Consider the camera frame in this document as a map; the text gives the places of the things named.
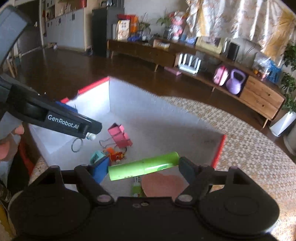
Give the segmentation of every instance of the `floral curtain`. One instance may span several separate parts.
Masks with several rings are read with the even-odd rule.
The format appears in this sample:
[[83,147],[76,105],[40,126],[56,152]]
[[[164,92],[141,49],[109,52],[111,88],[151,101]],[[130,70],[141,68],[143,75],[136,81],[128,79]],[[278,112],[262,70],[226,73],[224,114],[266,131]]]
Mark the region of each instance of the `floral curtain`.
[[280,0],[186,0],[192,35],[244,38],[276,63],[293,38],[294,14]]

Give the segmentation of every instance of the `purple kettlebell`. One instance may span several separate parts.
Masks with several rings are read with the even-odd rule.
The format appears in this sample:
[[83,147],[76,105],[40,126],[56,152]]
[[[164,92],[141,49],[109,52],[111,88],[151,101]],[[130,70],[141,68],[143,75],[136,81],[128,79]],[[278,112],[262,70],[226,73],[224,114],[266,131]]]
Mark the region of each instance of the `purple kettlebell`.
[[233,69],[231,71],[230,79],[226,82],[226,88],[230,93],[237,95],[241,91],[242,84],[245,80],[246,75],[244,72],[238,69]]

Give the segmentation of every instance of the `patterned rug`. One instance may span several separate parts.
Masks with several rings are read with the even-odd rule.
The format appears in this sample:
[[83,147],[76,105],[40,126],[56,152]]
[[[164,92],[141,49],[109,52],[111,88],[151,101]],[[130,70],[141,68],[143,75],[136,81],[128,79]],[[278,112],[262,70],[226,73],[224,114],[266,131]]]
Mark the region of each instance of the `patterned rug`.
[[[272,234],[280,241],[294,241],[296,229],[296,164],[264,134],[239,118],[193,100],[164,97],[168,102],[196,114],[227,135],[216,170],[238,166],[270,194],[280,207]],[[38,161],[31,182],[47,169]]]

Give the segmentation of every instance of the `finger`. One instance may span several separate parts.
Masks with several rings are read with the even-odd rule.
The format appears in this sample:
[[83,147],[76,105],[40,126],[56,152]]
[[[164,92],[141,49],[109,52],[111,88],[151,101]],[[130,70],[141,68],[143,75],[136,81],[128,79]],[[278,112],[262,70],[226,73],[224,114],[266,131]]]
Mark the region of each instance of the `finger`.
[[25,132],[24,127],[20,125],[19,127],[15,128],[15,130],[12,133],[17,135],[22,135],[24,134],[24,132]]
[[10,143],[5,142],[3,144],[0,144],[0,160],[4,159],[9,151]]

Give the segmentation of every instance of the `green cylinder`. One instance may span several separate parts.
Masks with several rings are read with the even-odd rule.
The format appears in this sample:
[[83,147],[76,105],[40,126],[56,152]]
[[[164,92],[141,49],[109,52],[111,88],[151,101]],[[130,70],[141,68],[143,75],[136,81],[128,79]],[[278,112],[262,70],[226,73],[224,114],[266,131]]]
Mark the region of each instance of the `green cylinder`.
[[109,166],[109,175],[111,181],[141,176],[144,174],[157,172],[162,169],[177,166],[179,164],[179,155],[172,152],[166,155],[153,158],[146,158],[139,161],[134,161],[127,164]]

